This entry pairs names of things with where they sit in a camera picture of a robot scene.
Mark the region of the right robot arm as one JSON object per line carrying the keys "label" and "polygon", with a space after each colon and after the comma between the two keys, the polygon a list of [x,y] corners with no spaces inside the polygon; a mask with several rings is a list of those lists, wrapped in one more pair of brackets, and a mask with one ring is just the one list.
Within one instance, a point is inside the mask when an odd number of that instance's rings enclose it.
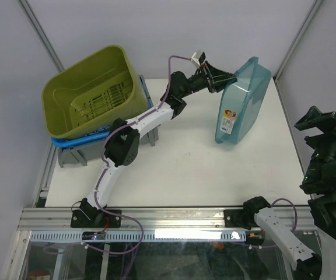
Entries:
{"label": "right robot arm", "polygon": [[288,259],[298,279],[336,279],[336,112],[324,113],[312,106],[295,128],[321,131],[304,139],[313,154],[300,185],[305,194],[316,195],[308,205],[321,241],[321,254],[301,243],[262,196],[244,202],[238,226],[259,226]]}

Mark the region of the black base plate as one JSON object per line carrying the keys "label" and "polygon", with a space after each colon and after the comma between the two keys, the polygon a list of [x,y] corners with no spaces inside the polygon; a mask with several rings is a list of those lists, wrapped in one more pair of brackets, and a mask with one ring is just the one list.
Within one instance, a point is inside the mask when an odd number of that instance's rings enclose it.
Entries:
{"label": "black base plate", "polygon": [[77,209],[72,212],[71,228],[120,228],[121,218],[99,209]]}
{"label": "black base plate", "polygon": [[225,227],[227,228],[243,228],[250,230],[254,221],[244,209],[227,209],[224,210]]}

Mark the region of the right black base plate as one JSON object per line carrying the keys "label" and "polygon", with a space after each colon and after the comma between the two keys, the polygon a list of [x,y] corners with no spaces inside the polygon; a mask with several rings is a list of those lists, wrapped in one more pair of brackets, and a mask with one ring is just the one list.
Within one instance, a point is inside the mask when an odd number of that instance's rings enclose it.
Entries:
{"label": "right black base plate", "polygon": [[227,228],[243,228],[250,230],[254,221],[244,209],[227,209],[224,210],[225,227]]}

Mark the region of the aluminium mounting rail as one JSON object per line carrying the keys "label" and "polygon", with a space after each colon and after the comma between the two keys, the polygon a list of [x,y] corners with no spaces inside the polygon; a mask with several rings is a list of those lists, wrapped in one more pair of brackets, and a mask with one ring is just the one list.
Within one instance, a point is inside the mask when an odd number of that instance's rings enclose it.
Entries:
{"label": "aluminium mounting rail", "polygon": [[[192,228],[203,230],[230,229],[225,227],[224,210],[243,209],[243,207],[116,207],[109,211],[121,210],[125,216],[138,220],[145,230],[158,228]],[[71,228],[72,212],[75,207],[24,208],[18,223],[18,230],[75,230]],[[274,206],[275,215],[286,226],[293,226],[294,210],[291,206]],[[316,230],[308,206],[297,206],[296,230],[311,232]],[[113,230],[139,230],[136,222],[121,218],[120,228]]]}

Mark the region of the teal translucent container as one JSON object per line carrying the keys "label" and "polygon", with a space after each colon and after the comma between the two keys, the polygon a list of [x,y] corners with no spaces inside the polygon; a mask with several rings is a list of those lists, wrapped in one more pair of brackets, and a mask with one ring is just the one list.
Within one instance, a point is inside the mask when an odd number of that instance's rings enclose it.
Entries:
{"label": "teal translucent container", "polygon": [[271,71],[251,57],[235,73],[237,81],[223,90],[215,142],[238,144],[253,127],[271,79]]}

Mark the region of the olive slotted basket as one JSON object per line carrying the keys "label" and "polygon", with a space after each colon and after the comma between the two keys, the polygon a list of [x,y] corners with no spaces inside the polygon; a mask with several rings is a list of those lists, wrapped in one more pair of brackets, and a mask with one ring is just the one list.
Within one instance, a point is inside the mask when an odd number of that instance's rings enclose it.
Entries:
{"label": "olive slotted basket", "polygon": [[109,45],[51,78],[41,94],[53,138],[72,140],[148,109],[138,74],[119,45]]}

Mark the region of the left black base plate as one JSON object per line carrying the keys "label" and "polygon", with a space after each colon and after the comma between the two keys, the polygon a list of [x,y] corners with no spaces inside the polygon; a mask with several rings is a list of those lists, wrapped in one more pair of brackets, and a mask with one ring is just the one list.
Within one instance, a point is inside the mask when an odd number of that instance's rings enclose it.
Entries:
{"label": "left black base plate", "polygon": [[121,218],[99,209],[77,209],[72,212],[71,228],[120,228]]}

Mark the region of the blue plastic tub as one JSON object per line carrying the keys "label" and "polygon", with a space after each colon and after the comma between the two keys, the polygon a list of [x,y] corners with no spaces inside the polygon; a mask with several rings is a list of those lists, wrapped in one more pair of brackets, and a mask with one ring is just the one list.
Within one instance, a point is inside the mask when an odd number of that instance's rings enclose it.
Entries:
{"label": "blue plastic tub", "polygon": [[110,128],[111,128],[110,125],[105,125],[93,132],[90,132],[82,137],[72,140],[52,137],[51,142],[57,148],[64,148],[64,149],[71,148],[107,138],[110,133]]}

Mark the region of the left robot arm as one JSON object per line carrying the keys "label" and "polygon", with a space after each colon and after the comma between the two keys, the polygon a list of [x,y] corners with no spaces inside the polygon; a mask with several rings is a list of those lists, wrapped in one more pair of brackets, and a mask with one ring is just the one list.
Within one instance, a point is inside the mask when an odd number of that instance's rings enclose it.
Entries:
{"label": "left robot arm", "polygon": [[170,71],[166,91],[158,104],[136,117],[113,122],[101,154],[100,177],[94,189],[80,201],[78,209],[71,211],[71,227],[118,227],[124,215],[121,211],[109,211],[106,206],[121,173],[136,159],[142,137],[177,117],[187,105],[185,97],[203,89],[218,93],[236,81],[235,74],[219,70],[208,61],[198,62],[190,77],[180,71]]}

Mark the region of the grey plastic crate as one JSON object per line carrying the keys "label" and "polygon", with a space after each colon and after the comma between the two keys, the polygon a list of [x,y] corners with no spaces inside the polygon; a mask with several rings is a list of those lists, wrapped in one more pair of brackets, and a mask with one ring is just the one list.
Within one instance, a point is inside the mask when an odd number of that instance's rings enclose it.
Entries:
{"label": "grey plastic crate", "polygon": [[[148,102],[148,108],[151,108],[153,107],[153,102],[149,94],[147,85],[145,83],[144,76],[140,75],[139,80],[142,85],[146,100]],[[105,139],[102,139],[66,149],[57,148],[59,166],[61,168],[72,164],[73,165],[80,164],[82,166],[87,166],[88,161],[100,158],[104,140]],[[141,138],[140,144],[150,143],[151,146],[155,146],[158,140],[159,140],[158,127],[156,127]]]}

